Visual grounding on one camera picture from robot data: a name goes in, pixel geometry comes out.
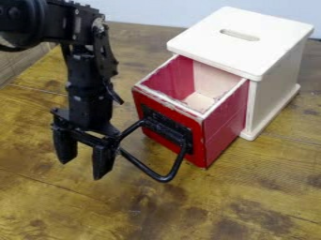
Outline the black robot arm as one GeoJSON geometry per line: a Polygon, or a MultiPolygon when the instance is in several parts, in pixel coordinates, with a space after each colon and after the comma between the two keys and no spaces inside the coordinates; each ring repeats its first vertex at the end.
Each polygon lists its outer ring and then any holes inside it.
{"type": "Polygon", "coordinates": [[[56,156],[68,163],[77,144],[92,148],[92,177],[112,169],[119,130],[111,125],[112,104],[123,99],[112,88],[118,61],[110,45],[106,16],[69,0],[0,0],[0,51],[21,52],[43,42],[61,47],[68,68],[69,106],[53,109],[51,125],[56,156]]]}

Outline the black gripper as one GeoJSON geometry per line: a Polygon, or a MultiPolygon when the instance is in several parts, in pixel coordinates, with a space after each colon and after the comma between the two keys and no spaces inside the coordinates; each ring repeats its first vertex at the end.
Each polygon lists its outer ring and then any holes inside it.
{"type": "MultiPolygon", "coordinates": [[[[76,158],[77,143],[87,138],[87,131],[116,138],[119,130],[111,124],[112,102],[123,104],[114,91],[111,78],[118,74],[114,57],[92,54],[65,56],[68,67],[68,108],[55,109],[52,123],[53,148],[59,161],[67,164],[76,158]]],[[[114,146],[92,148],[92,177],[95,180],[112,170],[116,157],[114,146]]]]}

